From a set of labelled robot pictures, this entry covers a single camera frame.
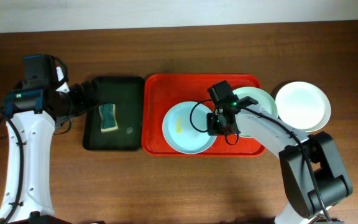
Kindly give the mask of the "white plate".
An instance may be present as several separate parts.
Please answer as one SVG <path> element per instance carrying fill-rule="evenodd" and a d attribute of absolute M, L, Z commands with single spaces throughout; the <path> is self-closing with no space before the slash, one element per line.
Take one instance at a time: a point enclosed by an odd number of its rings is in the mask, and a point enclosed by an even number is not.
<path fill-rule="evenodd" d="M 331 104 L 326 94 L 307 82 L 290 82 L 275 96 L 278 117 L 301 131 L 322 129 L 331 117 Z"/>

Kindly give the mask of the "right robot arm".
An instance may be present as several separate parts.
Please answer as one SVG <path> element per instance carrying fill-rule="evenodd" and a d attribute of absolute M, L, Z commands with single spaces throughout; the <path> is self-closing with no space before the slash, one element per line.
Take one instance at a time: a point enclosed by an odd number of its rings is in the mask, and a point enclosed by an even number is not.
<path fill-rule="evenodd" d="M 274 118 L 250 97 L 211 96 L 208 134 L 246 133 L 280 161 L 288 203 L 274 223 L 334 223 L 328 210 L 350 196 L 352 183 L 334 139 L 308 134 Z"/>

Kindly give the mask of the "pale green plate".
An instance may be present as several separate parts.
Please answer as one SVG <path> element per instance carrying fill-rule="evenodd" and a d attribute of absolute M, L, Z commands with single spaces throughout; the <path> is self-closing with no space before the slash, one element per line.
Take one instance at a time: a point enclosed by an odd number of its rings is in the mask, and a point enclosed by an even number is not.
<path fill-rule="evenodd" d="M 278 109 L 275 104 L 275 100 L 264 90 L 256 87 L 240 87 L 233 90 L 233 93 L 237 95 L 238 99 L 245 98 L 247 96 L 255 99 L 259 102 L 266 112 L 270 113 L 273 117 L 278 118 Z"/>

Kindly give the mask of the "light blue plate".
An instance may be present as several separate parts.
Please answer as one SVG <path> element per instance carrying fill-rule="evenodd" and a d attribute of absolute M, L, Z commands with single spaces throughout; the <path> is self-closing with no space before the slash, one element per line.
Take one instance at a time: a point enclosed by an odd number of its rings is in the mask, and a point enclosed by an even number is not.
<path fill-rule="evenodd" d="M 190 114 L 195 101 L 181 102 L 168 110 L 162 122 L 165 141 L 182 154 L 199 154 L 209 149 L 216 136 L 197 131 L 190 123 Z"/>

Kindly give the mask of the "green and yellow sponge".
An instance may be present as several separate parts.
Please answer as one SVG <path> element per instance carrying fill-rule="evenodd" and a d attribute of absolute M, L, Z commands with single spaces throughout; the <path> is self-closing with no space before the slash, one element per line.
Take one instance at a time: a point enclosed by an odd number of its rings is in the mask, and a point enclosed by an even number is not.
<path fill-rule="evenodd" d="M 101 118 L 101 132 L 107 133 L 118 129 L 116 121 L 116 105 L 106 103 L 98 107 Z"/>

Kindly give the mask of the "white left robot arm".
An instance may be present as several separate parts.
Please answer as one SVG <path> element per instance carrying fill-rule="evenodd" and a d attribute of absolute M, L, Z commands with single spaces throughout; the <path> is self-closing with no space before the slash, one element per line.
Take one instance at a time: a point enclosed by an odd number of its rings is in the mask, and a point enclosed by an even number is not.
<path fill-rule="evenodd" d="M 9 155 L 0 223 L 54 219 L 50 193 L 50 148 L 56 127 L 96 106 L 90 82 L 22 81 L 3 101 Z"/>

